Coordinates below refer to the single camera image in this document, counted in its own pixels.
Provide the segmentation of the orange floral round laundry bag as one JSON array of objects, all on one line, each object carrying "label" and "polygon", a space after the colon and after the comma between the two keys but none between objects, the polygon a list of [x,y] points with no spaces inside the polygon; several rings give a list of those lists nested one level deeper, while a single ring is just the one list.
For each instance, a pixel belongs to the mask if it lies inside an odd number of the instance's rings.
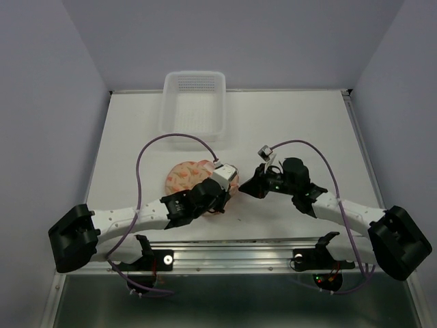
[{"label": "orange floral round laundry bag", "polygon": [[167,174],[165,194],[167,196],[183,191],[190,191],[195,185],[211,177],[214,163],[208,160],[184,161],[175,165]]}]

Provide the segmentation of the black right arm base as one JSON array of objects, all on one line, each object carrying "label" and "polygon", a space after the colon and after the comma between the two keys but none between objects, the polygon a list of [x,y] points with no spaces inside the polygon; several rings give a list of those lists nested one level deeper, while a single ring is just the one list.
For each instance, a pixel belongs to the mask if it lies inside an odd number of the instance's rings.
[{"label": "black right arm base", "polygon": [[289,267],[295,272],[316,271],[313,274],[315,286],[332,294],[341,293],[339,291],[343,284],[341,271],[355,268],[353,260],[335,260],[328,251],[332,240],[339,235],[339,232],[329,232],[320,237],[312,248],[294,249],[289,261]]}]

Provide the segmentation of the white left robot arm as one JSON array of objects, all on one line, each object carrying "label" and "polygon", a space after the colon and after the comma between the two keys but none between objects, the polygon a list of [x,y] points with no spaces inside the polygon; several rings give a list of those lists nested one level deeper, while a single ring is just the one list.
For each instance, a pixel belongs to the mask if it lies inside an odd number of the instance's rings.
[{"label": "white left robot arm", "polygon": [[48,237],[58,273],[76,271],[102,254],[101,244],[145,230],[168,230],[187,226],[204,213],[222,213],[229,200],[229,182],[212,178],[142,206],[118,210],[88,209],[86,204],[71,208],[48,230]]}]

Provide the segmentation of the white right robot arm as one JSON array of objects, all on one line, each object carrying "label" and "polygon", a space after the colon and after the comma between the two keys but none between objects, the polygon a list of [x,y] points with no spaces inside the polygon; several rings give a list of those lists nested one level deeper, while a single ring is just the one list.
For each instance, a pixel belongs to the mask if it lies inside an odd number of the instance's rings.
[{"label": "white right robot arm", "polygon": [[322,237],[314,258],[323,267],[336,261],[362,262],[378,265],[393,279],[404,281],[432,252],[431,243],[405,209],[342,200],[311,182],[308,168],[297,158],[287,158],[280,167],[260,164],[239,190],[258,199],[270,192],[288,195],[301,213],[357,233],[347,234],[345,243],[337,232]]}]

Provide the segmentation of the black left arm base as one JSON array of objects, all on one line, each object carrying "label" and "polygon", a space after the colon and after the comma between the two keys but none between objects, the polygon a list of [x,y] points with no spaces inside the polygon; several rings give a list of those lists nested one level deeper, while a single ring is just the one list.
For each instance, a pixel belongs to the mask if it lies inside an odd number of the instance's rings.
[{"label": "black left arm base", "polygon": [[109,260],[109,264],[125,282],[131,295],[138,298],[170,297],[175,293],[171,290],[157,288],[158,272],[171,272],[174,264],[172,249],[153,250],[146,236],[136,235],[135,241],[140,245],[140,257],[128,264],[119,264]]}]

